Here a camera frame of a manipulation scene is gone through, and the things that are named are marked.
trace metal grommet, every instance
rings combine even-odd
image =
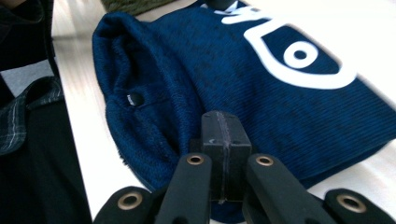
[[[272,166],[274,164],[273,159],[266,156],[260,156],[256,158],[256,162],[263,166]]]
[[[339,202],[347,210],[355,213],[364,213],[367,211],[366,205],[361,200],[348,194],[338,195],[337,202]]]
[[[187,158],[187,162],[191,165],[199,165],[204,163],[204,158],[202,156],[193,155]]]
[[[119,198],[118,206],[122,210],[131,210],[143,202],[143,196],[139,192],[130,192]]]

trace blue knit hat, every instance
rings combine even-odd
[[[106,14],[93,57],[120,155],[151,190],[169,183],[211,110],[240,118],[307,188],[396,138],[395,111],[356,72],[251,7],[188,7],[153,22]]]

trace plaid fabric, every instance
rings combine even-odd
[[[0,109],[0,156],[21,147],[26,138],[26,114],[42,105],[61,101],[62,86],[57,77],[42,77],[29,85],[11,103]]]

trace white logo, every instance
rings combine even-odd
[[[231,15],[222,19],[223,24],[235,24],[243,21],[257,21],[259,19],[270,19],[262,12],[252,7],[242,7],[234,10]],[[336,74],[310,74],[296,69],[301,69],[312,64],[318,57],[318,47],[306,41],[297,41],[291,44],[284,52],[285,64],[279,62],[268,49],[263,36],[285,26],[287,23],[282,20],[272,19],[261,25],[252,27],[245,31],[244,37],[256,51],[262,65],[268,72],[277,79],[293,86],[333,90],[349,85],[356,78],[356,71],[340,64],[340,69]],[[304,54],[303,58],[296,57],[296,52]]]

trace black metal bracket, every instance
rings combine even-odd
[[[191,151],[179,160],[169,186],[153,193],[121,189],[93,223],[204,224],[210,201],[241,202],[248,224],[396,223],[352,190],[331,190],[324,201],[309,194],[280,160],[254,153],[234,115],[204,114],[202,139],[191,141]]]

